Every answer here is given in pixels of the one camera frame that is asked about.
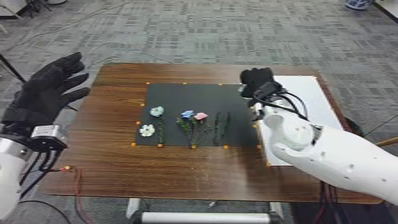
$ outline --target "blue flower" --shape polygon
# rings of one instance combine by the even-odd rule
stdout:
[[[183,117],[183,118],[190,118],[194,115],[196,115],[194,110],[187,110],[187,111],[181,113],[181,117]]]

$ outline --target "cable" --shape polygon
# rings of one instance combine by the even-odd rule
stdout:
[[[284,95],[277,94],[277,96],[288,101],[288,103],[290,103],[290,105],[293,107],[295,113],[300,114],[300,111],[297,109],[297,106],[295,106],[295,103],[293,103],[292,99]]]
[[[57,160],[59,160],[61,152],[62,152],[62,151],[57,151],[57,152],[55,152],[55,155],[53,155],[53,161],[52,161],[52,163],[50,163],[50,165],[48,165],[48,167],[46,167],[45,172],[41,173],[39,177],[36,178],[32,184],[29,185],[29,187],[27,187],[23,193],[21,193],[21,198],[27,196],[27,193],[29,193],[29,191],[32,190],[32,188],[34,188],[36,184],[39,183],[41,179],[45,178],[48,172],[52,172],[52,168],[53,168],[55,162],[57,162]]]
[[[62,216],[68,224],[71,224],[71,220],[69,220],[69,218],[66,216],[66,213],[59,210],[59,208],[50,203],[46,203],[45,201],[39,201],[39,200],[20,201],[20,204],[23,204],[23,203],[41,203],[43,205],[46,205],[48,207],[52,207],[53,210],[59,212],[59,214],[61,214],[61,216]]]
[[[290,93],[290,92],[286,92],[286,94],[288,94],[290,96],[293,96],[293,97],[297,98],[297,100],[300,101],[302,109],[304,109],[304,114],[306,114],[306,117],[308,117],[308,106],[306,106],[306,103],[304,103],[304,101],[302,101],[302,98],[300,98],[293,93]]]
[[[20,181],[20,185],[23,185],[23,182],[25,182],[25,180],[27,180],[29,174],[32,173],[30,171],[32,171],[32,169],[34,169],[34,166],[36,166],[36,163],[37,163],[37,161],[39,161],[39,158],[41,158],[41,152],[37,153],[37,156],[36,156],[32,165],[30,165],[29,170],[27,170],[27,172],[25,172],[25,174],[23,174],[23,178],[21,178],[21,181]]]
[[[279,108],[279,109],[284,109],[286,111],[290,111],[292,113],[295,113],[295,114],[299,115],[299,117],[300,117],[304,120],[308,120],[308,118],[302,116],[302,114],[300,114],[293,109],[290,109],[290,108],[286,108],[286,107],[283,107],[283,106],[279,106],[279,105],[268,103],[265,100],[261,100],[261,99],[258,98],[256,95],[252,95],[252,98],[265,104],[265,106],[270,106],[270,107],[276,107],[276,108]]]
[[[41,166],[39,166],[39,171],[45,172],[46,171],[46,164],[48,164],[48,161],[50,161],[50,157],[52,157],[52,152],[48,151],[46,152],[46,155],[45,155],[45,160],[41,162]]]
[[[14,46],[11,46],[4,51],[9,52],[18,46],[21,46],[25,43],[29,43],[30,40],[32,40],[36,37],[39,37],[39,36],[43,36],[43,35],[46,35],[46,34],[57,33],[59,31],[69,29],[73,26],[78,25],[78,23],[80,23],[85,19],[89,19],[93,16],[96,16],[98,14],[101,14],[103,12],[107,12],[109,10],[116,9],[117,7],[125,6],[128,3],[132,3],[132,2],[128,1],[128,2],[121,3],[119,5],[116,5],[116,6],[112,6],[112,7],[109,7],[109,8],[101,8],[101,9],[98,9],[98,10],[96,10],[87,16],[84,16],[78,20],[75,20],[75,21],[71,21],[69,23],[66,23],[64,26],[62,26],[59,29],[55,29],[53,31],[48,31],[48,32],[43,32],[43,33],[36,34],[25,41],[21,40],[20,43],[14,44]]]
[[[389,120],[371,129],[371,131],[364,134],[364,137],[375,132],[375,130],[395,120],[398,114],[389,118]]]
[[[82,198],[80,198],[80,180],[82,180],[82,170],[75,168],[77,176],[75,176],[75,210],[78,214],[78,218],[84,221],[85,224],[93,224],[93,220],[84,212],[82,207]]]

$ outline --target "white flower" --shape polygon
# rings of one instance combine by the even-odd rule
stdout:
[[[155,127],[153,125],[142,125],[141,127],[141,136],[142,137],[151,137],[153,136],[153,133],[155,133]]]
[[[158,106],[158,107],[153,107],[149,114],[153,115],[153,117],[160,117],[164,112],[165,112],[165,109],[162,106]]]

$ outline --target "black mat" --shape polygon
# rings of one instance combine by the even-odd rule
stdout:
[[[231,122],[226,137],[220,139],[219,145],[254,147],[258,145],[256,129],[251,122],[251,110],[247,108],[247,100],[240,97],[240,85],[210,85],[210,84],[151,84],[146,92],[146,106],[142,109],[141,126],[153,124],[156,127],[158,118],[149,115],[149,110],[156,106],[164,106],[164,130],[165,130],[165,146],[188,146],[187,136],[181,127],[176,124],[176,118],[181,112],[194,110],[204,112],[210,116],[206,123],[215,127],[217,113],[231,113]],[[199,146],[215,146],[213,142],[215,130],[208,133],[201,140]],[[137,131],[137,145],[158,144],[158,133],[151,137],[142,137]]]

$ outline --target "red wire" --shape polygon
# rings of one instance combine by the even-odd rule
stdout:
[[[320,222],[320,218],[322,218],[322,215],[324,215],[324,212],[325,212],[325,208],[327,208],[327,205],[324,204],[324,206],[320,208],[320,212],[316,214],[316,218],[315,218],[313,224],[318,224],[318,222]]]
[[[77,178],[75,178],[75,197],[77,197],[77,203],[78,203],[78,212],[84,216],[84,219],[85,219],[85,222],[89,224],[93,224],[93,220],[85,214],[85,211],[84,211],[84,206],[82,206],[82,197],[80,197],[80,180],[82,180],[82,170],[75,167],[75,170],[77,170]]]
[[[320,211],[318,211],[318,214],[316,214],[316,217],[315,217],[313,224],[318,224],[318,222],[320,222],[320,218],[322,218],[324,213],[325,213],[325,210],[327,210],[327,202],[322,205],[322,208],[320,208]]]

